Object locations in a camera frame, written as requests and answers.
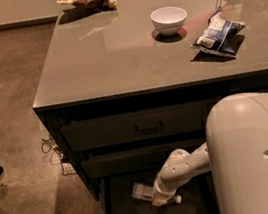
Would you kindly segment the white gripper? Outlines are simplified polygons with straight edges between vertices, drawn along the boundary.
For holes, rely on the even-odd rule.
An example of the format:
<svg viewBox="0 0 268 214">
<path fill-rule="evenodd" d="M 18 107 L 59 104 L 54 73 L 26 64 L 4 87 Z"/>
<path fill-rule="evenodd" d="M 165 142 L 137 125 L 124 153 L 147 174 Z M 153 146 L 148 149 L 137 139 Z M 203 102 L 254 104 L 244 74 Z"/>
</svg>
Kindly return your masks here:
<svg viewBox="0 0 268 214">
<path fill-rule="evenodd" d="M 176 194 L 178 188 L 175 182 L 164 182 L 161 178 L 157 178 L 153 185 L 151 204 L 156 207 L 166 205 Z"/>
</svg>

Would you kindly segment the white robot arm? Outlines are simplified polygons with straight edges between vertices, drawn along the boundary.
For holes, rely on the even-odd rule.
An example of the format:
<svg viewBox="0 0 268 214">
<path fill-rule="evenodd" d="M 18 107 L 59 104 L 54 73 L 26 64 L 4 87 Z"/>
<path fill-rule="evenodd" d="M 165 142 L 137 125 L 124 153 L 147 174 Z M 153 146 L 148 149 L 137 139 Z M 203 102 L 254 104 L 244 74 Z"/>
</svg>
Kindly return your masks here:
<svg viewBox="0 0 268 214">
<path fill-rule="evenodd" d="M 268 93 L 220 100 L 206 122 L 206 143 L 176 149 L 156 176 L 152 204 L 163 206 L 194 176 L 210 171 L 220 214 L 268 214 Z"/>
</svg>

